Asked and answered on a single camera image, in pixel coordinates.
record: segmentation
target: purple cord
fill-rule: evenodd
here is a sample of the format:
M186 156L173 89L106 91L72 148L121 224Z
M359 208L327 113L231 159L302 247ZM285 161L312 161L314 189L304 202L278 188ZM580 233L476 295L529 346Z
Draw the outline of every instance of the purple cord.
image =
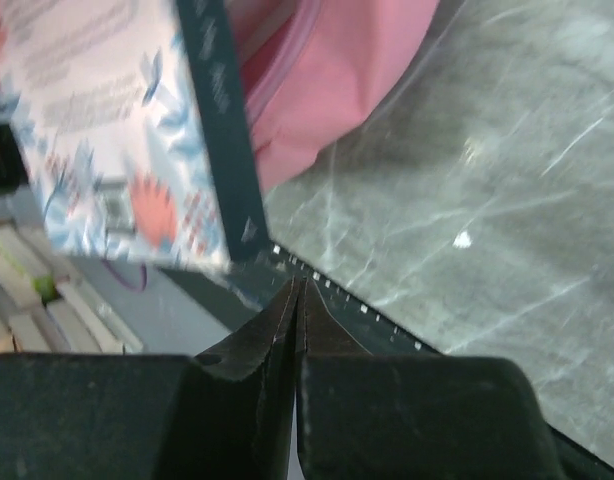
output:
M113 277L118 281L118 283L120 283L127 290L140 293L144 292L147 288L147 267L144 263L140 264L140 285L137 287L125 280L125 278L116 271L116 269L112 266L111 263L109 263L108 260L102 260L102 262L105 268L109 271L109 273L111 273Z

